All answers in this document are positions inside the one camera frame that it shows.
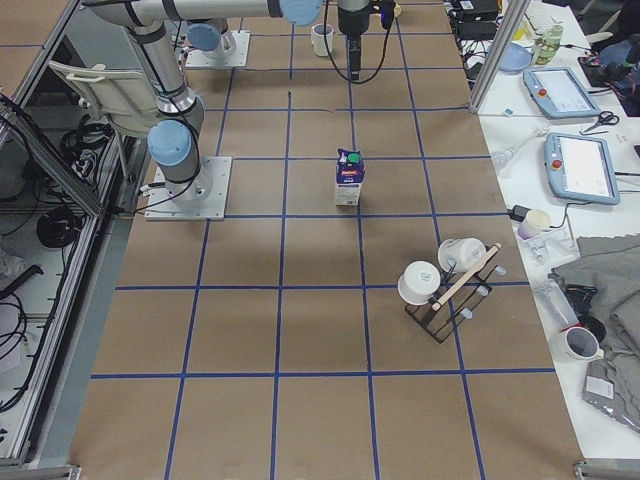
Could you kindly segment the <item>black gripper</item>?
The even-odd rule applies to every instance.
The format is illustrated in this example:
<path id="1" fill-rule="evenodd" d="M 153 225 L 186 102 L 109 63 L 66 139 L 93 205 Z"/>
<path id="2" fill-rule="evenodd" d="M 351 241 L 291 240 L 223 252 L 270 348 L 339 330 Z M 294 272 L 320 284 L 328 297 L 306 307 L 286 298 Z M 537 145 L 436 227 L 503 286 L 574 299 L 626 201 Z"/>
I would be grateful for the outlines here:
<path id="1" fill-rule="evenodd" d="M 348 78 L 359 81 L 361 72 L 361 36 L 370 25 L 369 0 L 338 0 L 338 28 L 347 35 Z"/>

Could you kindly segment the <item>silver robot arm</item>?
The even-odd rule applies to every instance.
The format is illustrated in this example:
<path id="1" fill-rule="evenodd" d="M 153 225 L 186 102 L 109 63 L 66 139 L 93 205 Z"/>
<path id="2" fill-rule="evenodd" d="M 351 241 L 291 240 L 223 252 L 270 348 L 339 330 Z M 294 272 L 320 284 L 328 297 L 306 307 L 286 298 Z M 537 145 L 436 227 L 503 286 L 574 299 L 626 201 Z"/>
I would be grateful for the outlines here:
<path id="1" fill-rule="evenodd" d="M 312 24 L 320 1 L 84 1 L 102 20 L 126 30 L 143 72 L 156 91 L 161 120 L 147 137 L 153 159 L 164 175 L 168 201 L 195 209 L 212 196 L 213 178 L 198 151 L 204 104 L 187 85 L 170 45 L 165 22 L 185 21 L 211 27 L 211 49 L 222 41 L 230 18 L 283 18 L 296 26 Z"/>
<path id="2" fill-rule="evenodd" d="M 213 59 L 229 57 L 237 49 L 226 18 L 188 20 L 186 42 L 190 49 L 201 51 Z"/>

